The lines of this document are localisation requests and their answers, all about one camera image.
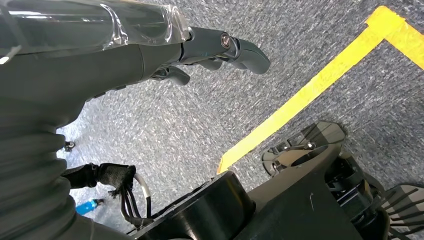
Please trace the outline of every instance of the bolt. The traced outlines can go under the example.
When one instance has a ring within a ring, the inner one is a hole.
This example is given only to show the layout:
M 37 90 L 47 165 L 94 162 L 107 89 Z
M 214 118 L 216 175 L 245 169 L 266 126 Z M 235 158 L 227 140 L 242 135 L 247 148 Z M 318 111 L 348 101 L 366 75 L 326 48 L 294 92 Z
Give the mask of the bolt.
M 224 32 L 223 34 L 221 34 L 221 45 L 226 48 L 229 49 L 230 48 L 230 43 L 231 43 L 231 37 L 230 35 L 228 35 L 228 33 Z

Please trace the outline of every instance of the transparent plastic wrap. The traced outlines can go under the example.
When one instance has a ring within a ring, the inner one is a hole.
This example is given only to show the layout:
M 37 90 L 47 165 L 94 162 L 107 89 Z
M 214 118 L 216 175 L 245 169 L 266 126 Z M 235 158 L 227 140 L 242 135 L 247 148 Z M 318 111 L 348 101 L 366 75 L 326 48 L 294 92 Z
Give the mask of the transparent plastic wrap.
M 0 58 L 63 56 L 190 37 L 176 6 L 132 0 L 0 0 Z

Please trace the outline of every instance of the yellow floor marking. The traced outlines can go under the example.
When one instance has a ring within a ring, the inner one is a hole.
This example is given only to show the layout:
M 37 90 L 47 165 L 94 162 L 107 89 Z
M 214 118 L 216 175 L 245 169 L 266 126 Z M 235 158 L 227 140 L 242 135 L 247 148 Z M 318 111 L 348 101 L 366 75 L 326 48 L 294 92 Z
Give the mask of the yellow floor marking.
M 383 39 L 424 69 L 424 37 L 407 24 L 405 19 L 385 6 L 379 6 L 366 23 L 368 27 L 351 44 L 282 107 L 222 156 L 218 174 L 228 170 L 228 167 L 284 126 L 370 53 Z

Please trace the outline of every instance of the wheel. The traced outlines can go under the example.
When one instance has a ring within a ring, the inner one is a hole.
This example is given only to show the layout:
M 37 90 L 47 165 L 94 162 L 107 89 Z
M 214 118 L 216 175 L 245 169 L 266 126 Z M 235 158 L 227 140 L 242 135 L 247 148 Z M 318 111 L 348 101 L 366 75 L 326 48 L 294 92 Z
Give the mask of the wheel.
M 73 141 L 65 141 L 65 152 L 70 152 L 75 147 L 75 142 Z

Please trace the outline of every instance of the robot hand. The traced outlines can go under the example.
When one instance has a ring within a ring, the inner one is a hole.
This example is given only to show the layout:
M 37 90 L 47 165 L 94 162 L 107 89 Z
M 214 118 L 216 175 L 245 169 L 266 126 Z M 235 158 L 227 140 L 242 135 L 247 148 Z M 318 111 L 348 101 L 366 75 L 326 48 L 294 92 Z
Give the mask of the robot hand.
M 270 68 L 271 62 L 267 56 L 249 41 L 230 36 L 224 31 L 200 27 L 191 27 L 189 33 L 189 40 L 181 44 L 179 59 L 161 67 L 151 76 L 152 79 L 187 84 L 190 76 L 176 65 L 201 65 L 214 71 L 227 62 L 237 69 L 248 69 L 255 74 L 264 74 Z

